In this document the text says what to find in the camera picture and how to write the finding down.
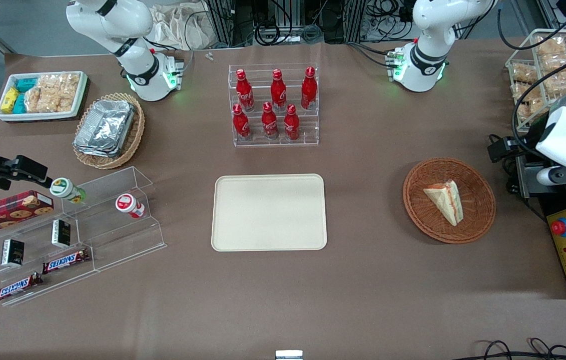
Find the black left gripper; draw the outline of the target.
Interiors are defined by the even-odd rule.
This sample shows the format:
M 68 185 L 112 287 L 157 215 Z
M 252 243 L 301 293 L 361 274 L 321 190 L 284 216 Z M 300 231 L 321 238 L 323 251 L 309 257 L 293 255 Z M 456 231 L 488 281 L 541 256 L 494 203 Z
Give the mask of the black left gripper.
M 496 134 L 489 134 L 489 145 L 488 145 L 488 156 L 493 164 L 505 161 L 516 161 L 523 160 L 527 162 L 530 159 L 534 159 L 532 153 L 524 150 L 521 147 L 523 145 L 532 148 L 532 143 L 527 134 L 518 137 L 518 140 L 514 136 L 501 137 Z

